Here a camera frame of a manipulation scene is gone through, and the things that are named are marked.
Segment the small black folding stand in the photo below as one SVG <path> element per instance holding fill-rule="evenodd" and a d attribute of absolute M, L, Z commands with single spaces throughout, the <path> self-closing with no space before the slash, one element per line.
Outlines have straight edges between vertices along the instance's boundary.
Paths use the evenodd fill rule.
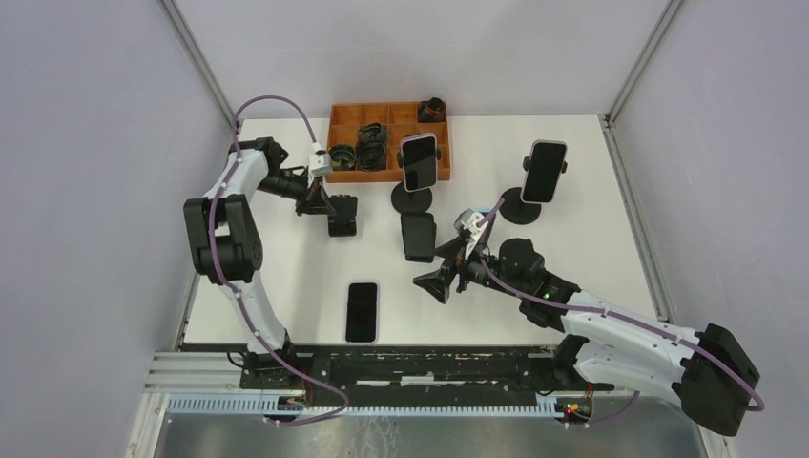
<path fill-rule="evenodd" d="M 327 219 L 328 235 L 331 238 L 348 238 L 357 235 L 358 198 L 336 195 L 329 198 L 335 213 Z"/>

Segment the black case phone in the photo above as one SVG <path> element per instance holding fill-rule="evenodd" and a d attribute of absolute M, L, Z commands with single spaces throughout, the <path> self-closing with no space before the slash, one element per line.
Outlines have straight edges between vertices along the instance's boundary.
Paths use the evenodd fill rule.
<path fill-rule="evenodd" d="M 401 227 L 404 246 L 406 252 L 428 252 L 435 253 L 435 239 L 437 226 L 432 214 L 405 213 L 401 214 Z"/>

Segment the lavender case phone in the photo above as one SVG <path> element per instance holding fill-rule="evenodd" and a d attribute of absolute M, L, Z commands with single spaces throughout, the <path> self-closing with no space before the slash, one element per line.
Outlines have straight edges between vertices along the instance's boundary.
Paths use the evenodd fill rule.
<path fill-rule="evenodd" d="M 355 282 L 348 287 L 344 338 L 348 343 L 373 344 L 378 337 L 379 286 Z"/>

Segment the white pink case phone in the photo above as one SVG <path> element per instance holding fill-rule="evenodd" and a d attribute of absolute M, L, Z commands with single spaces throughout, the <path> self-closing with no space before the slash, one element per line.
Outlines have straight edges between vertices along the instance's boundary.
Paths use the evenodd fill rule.
<path fill-rule="evenodd" d="M 410 135 L 400 142 L 403 185 L 407 192 L 422 191 L 438 181 L 438 142 L 433 133 Z"/>

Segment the blue case phone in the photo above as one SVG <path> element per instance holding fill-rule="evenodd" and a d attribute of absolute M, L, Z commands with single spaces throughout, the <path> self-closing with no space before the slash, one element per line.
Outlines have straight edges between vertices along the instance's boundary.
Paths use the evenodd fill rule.
<path fill-rule="evenodd" d="M 471 211 L 473 213 L 480 213 L 485 217 L 487 214 L 492 212 L 492 209 L 487 208 L 487 207 L 475 207 L 475 208 L 469 208 L 469 211 Z"/>

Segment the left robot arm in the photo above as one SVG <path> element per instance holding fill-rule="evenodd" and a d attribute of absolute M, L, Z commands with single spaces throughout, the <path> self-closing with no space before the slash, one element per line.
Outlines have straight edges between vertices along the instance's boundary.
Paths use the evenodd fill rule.
<path fill-rule="evenodd" d="M 230 148 L 217 183 L 183 205 L 193 266 L 227 298 L 248 335 L 244 370 L 263 370 L 265 379 L 281 389 L 298 380 L 300 364 L 263 286 L 263 244 L 251 200 L 262 191 L 293 200 L 299 216 L 336 213 L 323 186 L 333 171 L 332 160 L 320 143 L 313 144 L 304 166 L 284 167 L 287 157 L 271 136 L 239 141 Z"/>

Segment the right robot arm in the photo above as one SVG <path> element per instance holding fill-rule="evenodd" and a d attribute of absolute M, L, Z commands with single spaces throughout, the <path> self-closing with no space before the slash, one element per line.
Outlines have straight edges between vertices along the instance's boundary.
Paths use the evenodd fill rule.
<path fill-rule="evenodd" d="M 728 437 L 738 434 L 746 413 L 765 408 L 756 391 L 759 371 L 721 325 L 698 330 L 613 305 L 551 273 L 530 239 L 508 239 L 492 255 L 487 234 L 463 230 L 437 255 L 442 265 L 413 280 L 437 301 L 474 283 L 519 299 L 530 323 L 563 334 L 550 374 L 564 389 L 590 383 L 653 395 Z"/>

